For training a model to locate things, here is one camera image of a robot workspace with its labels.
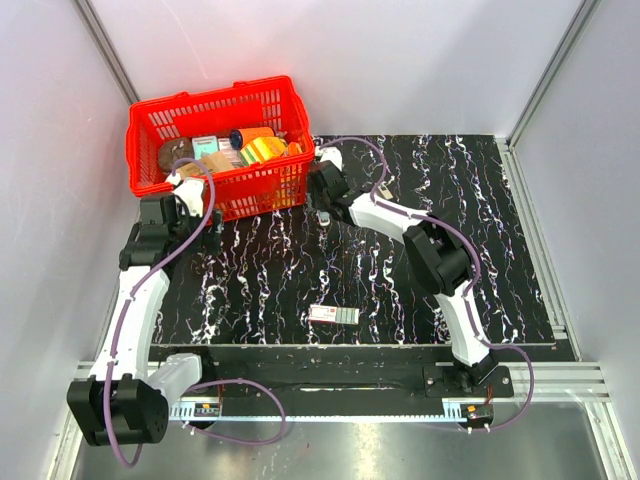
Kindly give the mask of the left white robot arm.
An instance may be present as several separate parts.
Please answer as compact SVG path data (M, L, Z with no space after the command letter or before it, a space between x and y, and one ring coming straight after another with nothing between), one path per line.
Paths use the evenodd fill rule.
M170 356L149 372L155 322L180 258L215 247L222 215L203 193L149 195L119 254L118 295L109 329L88 377L73 381L67 404L91 446L156 444L171 407L189 389L211 392L215 369L196 354Z

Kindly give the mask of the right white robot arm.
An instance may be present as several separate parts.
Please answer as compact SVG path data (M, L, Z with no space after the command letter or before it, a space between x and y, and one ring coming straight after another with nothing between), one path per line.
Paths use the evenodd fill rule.
M497 363L481 329L473 298L479 258L470 242L443 220L349 188L331 161L314 164L307 175L309 205L332 219L369 229L400 242L418 284L434 296L444 316L456 371L456 387L476 396L491 382Z

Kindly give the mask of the red white staple box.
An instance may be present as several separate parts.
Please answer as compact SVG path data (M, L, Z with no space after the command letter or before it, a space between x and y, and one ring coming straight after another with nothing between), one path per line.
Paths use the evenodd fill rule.
M309 309L308 319L310 322L357 325L359 320L359 309L350 307L311 305Z

